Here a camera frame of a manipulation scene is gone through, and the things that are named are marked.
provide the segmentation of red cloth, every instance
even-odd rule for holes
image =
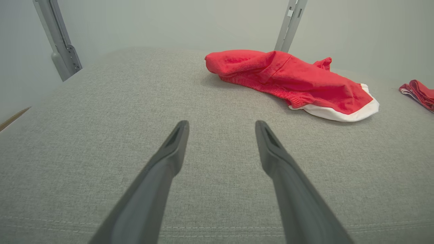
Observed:
[[[411,92],[425,108],[434,112],[434,89],[428,89],[418,80],[412,80],[409,84],[403,84],[399,90],[406,89]]]
[[[373,100],[361,84],[330,72],[331,58],[309,64],[280,51],[230,50],[205,60],[223,81],[283,98],[293,109],[312,104],[349,115]]]

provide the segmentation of folded red cloth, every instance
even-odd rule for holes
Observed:
[[[403,94],[410,92],[411,96],[420,102],[425,108],[434,112],[434,89],[428,89],[418,80],[412,80],[409,84],[403,84],[399,91]]]
[[[280,51],[230,50],[210,53],[205,60],[223,81],[286,99],[291,109],[342,122],[378,112],[367,85],[329,71],[331,58],[309,64]]]

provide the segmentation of gray cushion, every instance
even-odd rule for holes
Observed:
[[[380,103],[372,117],[342,123],[219,80],[206,54],[111,53],[1,132],[2,243],[87,242],[182,119],[191,132],[161,243],[285,241],[260,166],[258,119],[356,242],[434,242],[434,115],[398,91],[407,81],[334,70],[367,84]]]

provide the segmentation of metal bracket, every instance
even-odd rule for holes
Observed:
[[[33,0],[39,19],[53,49],[51,58],[63,81],[82,69],[72,46],[57,0]]]
[[[289,51],[306,3],[307,0],[289,0],[274,50],[286,53]]]

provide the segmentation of white wall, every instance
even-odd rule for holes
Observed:
[[[433,10],[434,0],[309,0],[289,53],[434,89]]]
[[[0,1],[0,123],[62,83],[31,0]]]
[[[59,0],[84,66],[126,46],[274,49],[289,0]],[[290,53],[408,82],[433,80],[434,0],[309,0]]]
[[[126,46],[274,49],[288,0],[58,0],[82,65]]]

